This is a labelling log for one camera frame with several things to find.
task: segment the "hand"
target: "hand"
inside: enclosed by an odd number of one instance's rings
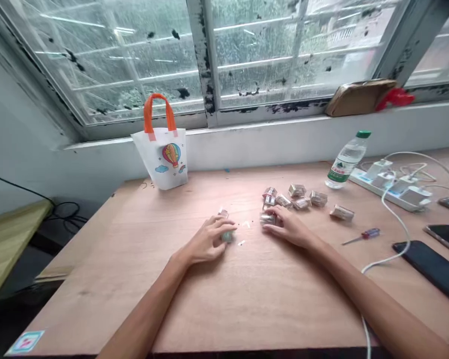
[[[263,226],[264,231],[284,238],[305,249],[308,249],[311,245],[321,241],[318,236],[311,232],[309,228],[301,222],[296,214],[290,212],[286,208],[276,205],[268,208],[265,212],[276,215],[283,222],[283,227],[265,224]]]
[[[235,223],[223,216],[212,216],[207,219],[193,238],[179,250],[188,264],[212,261],[222,255],[226,242],[221,242],[225,232],[237,230]]]

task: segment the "white power strip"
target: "white power strip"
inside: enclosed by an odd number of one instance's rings
[[[377,194],[379,197],[382,197],[386,188],[382,189],[372,185],[371,184],[372,180],[365,177],[366,173],[367,173],[366,171],[354,169],[351,175],[349,176],[349,180],[351,182],[354,182],[355,184],[360,185],[361,187],[364,187],[367,190],[370,190],[372,193]],[[388,193],[386,194],[386,199],[389,202],[392,202],[409,212],[422,212],[423,210],[426,209],[426,205],[431,203],[430,200],[425,199],[418,206],[416,206],[412,203],[406,202],[403,199],[400,199],[400,195],[401,195],[400,193],[389,190]]]

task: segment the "small screwdriver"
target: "small screwdriver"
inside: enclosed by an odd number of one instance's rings
[[[371,229],[368,229],[367,231],[362,232],[360,237],[351,239],[351,240],[349,240],[347,242],[344,242],[344,243],[341,243],[341,244],[342,245],[346,245],[346,244],[349,244],[349,243],[352,243],[352,242],[356,242],[356,241],[361,240],[361,239],[374,238],[374,237],[377,237],[379,235],[379,233],[381,233],[379,228],[371,228]]]

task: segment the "white wall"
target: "white wall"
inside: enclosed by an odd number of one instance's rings
[[[91,215],[124,180],[146,171],[128,139],[52,151],[29,121],[48,119],[0,66],[0,176]],[[325,117],[188,133],[190,170],[219,170],[332,159],[357,130],[371,130],[368,154],[449,147],[449,103],[366,116]],[[0,213],[38,200],[0,182]]]

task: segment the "water bottle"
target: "water bottle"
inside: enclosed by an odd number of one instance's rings
[[[359,131],[356,137],[343,147],[324,182],[328,187],[333,189],[343,187],[343,183],[348,180],[354,167],[364,157],[370,135],[371,131]]]

